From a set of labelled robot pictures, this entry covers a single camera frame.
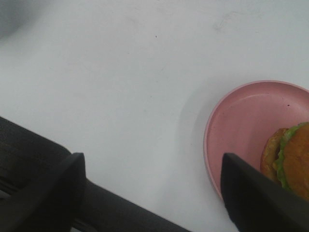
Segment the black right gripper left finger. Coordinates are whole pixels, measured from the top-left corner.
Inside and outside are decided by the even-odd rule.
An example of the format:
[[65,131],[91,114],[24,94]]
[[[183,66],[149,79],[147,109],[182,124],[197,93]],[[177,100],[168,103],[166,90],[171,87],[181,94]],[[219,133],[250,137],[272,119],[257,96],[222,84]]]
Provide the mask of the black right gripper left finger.
[[2,232],[69,232],[85,189],[85,159],[74,153],[0,203]]

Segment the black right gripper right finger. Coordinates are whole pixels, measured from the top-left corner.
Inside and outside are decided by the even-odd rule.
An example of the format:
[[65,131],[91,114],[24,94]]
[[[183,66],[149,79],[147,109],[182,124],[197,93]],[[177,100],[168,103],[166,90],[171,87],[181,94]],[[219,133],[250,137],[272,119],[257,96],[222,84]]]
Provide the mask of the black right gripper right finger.
[[239,156],[225,153],[221,194],[240,232],[307,232],[309,203],[270,181]]

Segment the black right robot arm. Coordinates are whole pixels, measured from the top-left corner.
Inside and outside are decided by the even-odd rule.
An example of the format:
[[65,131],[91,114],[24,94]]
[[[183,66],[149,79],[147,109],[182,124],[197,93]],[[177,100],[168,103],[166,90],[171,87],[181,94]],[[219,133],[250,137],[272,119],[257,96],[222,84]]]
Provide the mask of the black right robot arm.
[[[223,156],[222,197],[240,232],[306,232],[309,204],[271,183],[233,153]],[[182,232],[86,178],[82,153],[0,120],[3,232]]]

